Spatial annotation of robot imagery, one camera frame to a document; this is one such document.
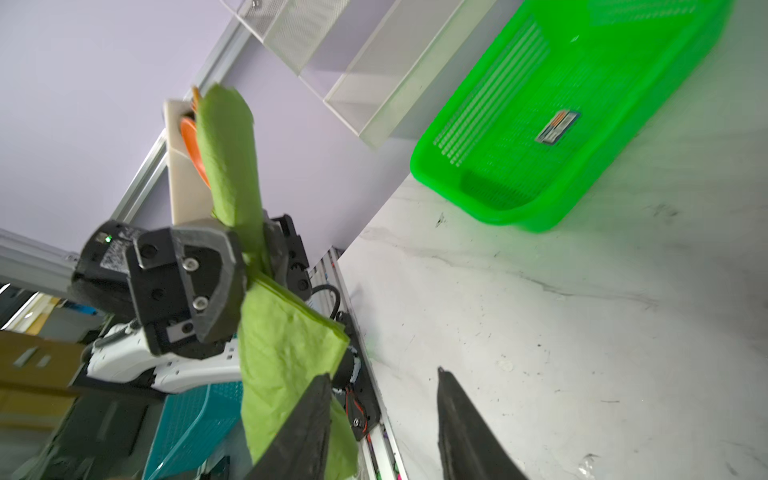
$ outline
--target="black cable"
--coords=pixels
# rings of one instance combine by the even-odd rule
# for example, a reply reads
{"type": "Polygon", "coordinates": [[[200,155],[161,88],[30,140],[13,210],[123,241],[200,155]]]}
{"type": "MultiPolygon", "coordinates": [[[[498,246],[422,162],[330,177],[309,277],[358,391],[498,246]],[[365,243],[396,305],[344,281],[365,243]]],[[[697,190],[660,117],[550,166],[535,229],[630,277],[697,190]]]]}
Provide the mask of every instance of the black cable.
{"type": "Polygon", "coordinates": [[[330,318],[332,320],[336,319],[336,314],[339,312],[339,307],[341,306],[341,292],[339,289],[334,287],[333,285],[330,285],[326,283],[325,285],[318,285],[312,288],[312,294],[318,293],[320,290],[328,290],[334,293],[336,296],[336,300],[333,302],[333,311],[331,312],[330,318]]]}
{"type": "Polygon", "coordinates": [[[118,340],[122,340],[125,337],[131,335],[132,333],[133,333],[133,330],[128,325],[126,325],[125,328],[123,328],[122,330],[118,330],[117,332],[112,333],[111,335],[102,336],[100,339],[96,339],[92,345],[94,346],[94,348],[100,349],[102,347],[109,345],[110,343],[115,343],[118,340]]]}
{"type": "Polygon", "coordinates": [[[89,343],[83,348],[83,351],[80,353],[80,363],[88,363],[91,361],[91,357],[94,354],[94,344],[89,343]]]}

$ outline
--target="table surface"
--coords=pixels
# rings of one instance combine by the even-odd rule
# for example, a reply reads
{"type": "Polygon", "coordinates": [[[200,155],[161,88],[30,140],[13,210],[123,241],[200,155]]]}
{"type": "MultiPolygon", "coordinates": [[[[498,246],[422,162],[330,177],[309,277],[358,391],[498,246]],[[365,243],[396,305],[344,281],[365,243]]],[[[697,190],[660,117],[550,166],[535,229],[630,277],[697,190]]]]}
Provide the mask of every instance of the table surface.
{"type": "Polygon", "coordinates": [[[481,224],[409,177],[343,254],[411,480],[442,478],[438,366],[530,478],[768,478],[759,18],[768,2],[737,3],[552,231],[481,224]]]}

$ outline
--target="white shelf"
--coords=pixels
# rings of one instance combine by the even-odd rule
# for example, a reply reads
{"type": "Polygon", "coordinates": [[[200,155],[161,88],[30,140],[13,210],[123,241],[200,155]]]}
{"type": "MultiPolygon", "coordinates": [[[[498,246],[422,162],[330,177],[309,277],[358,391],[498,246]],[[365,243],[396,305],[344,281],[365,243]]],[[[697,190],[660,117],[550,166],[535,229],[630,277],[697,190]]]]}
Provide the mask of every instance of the white shelf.
{"type": "Polygon", "coordinates": [[[220,0],[378,148],[496,0],[220,0]]]}
{"type": "Polygon", "coordinates": [[[233,8],[250,32],[295,73],[304,69],[350,0],[245,0],[233,8]]]}

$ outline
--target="label sticker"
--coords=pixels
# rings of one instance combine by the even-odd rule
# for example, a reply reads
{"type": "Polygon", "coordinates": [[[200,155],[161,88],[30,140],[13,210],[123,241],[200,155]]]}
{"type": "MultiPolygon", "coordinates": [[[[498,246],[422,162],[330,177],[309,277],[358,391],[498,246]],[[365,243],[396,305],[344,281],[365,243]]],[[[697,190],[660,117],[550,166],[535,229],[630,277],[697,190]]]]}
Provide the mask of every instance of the label sticker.
{"type": "Polygon", "coordinates": [[[577,111],[560,110],[536,137],[536,141],[544,145],[554,145],[565,134],[565,131],[581,116],[577,111]]]}

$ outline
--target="green cloth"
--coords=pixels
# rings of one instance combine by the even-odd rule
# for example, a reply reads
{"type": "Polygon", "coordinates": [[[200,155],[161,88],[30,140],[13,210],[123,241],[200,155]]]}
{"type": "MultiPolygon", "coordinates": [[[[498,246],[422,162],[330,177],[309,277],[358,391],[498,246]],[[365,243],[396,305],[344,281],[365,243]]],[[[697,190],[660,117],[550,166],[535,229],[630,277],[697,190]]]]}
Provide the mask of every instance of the green cloth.
{"type": "Polygon", "coordinates": [[[214,197],[214,215],[237,233],[248,278],[269,273],[264,212],[253,140],[253,115],[236,90],[219,85],[197,106],[197,146],[214,197]]]}
{"type": "MultiPolygon", "coordinates": [[[[256,463],[312,379],[338,369],[349,338],[270,278],[263,235],[253,116],[235,90],[214,86],[197,106],[197,143],[214,215],[237,232],[249,286],[238,330],[243,427],[256,463]]],[[[326,480],[357,472],[357,444],[342,406],[331,402],[326,480]]]]}

